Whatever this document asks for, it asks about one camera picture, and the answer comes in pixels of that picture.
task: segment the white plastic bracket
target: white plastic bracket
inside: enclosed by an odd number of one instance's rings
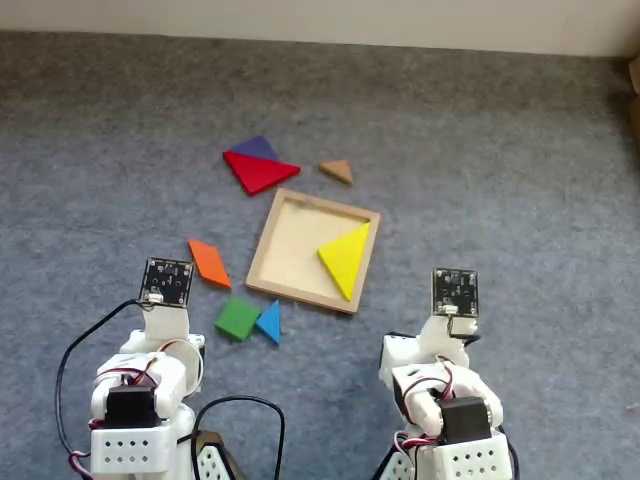
[[[91,472],[94,474],[166,472],[175,452],[176,438],[171,425],[91,432]]]
[[[434,480],[511,480],[507,439],[501,433],[432,450]]]
[[[198,455],[198,471],[202,480],[231,480],[232,474],[216,445],[206,445]]]

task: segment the blue triangle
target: blue triangle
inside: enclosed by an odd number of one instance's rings
[[[229,152],[240,153],[242,155],[248,155],[250,157],[266,158],[267,160],[278,161],[278,154],[271,147],[269,140],[262,135],[250,138],[249,140],[239,143],[238,145],[231,147]]]
[[[260,315],[256,325],[264,334],[280,345],[280,301],[276,300],[271,306]]]

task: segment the purple triangle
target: purple triangle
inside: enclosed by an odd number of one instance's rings
[[[262,135],[250,138],[227,151],[248,155],[249,157],[266,158],[267,160],[279,161],[278,154],[271,147],[269,141]]]

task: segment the yellow triangle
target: yellow triangle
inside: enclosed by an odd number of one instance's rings
[[[353,295],[368,234],[369,223],[365,223],[318,249],[318,256],[347,300]]]

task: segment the red triangle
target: red triangle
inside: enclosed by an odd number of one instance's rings
[[[300,167],[235,152],[222,154],[249,195],[255,195],[300,173]]]

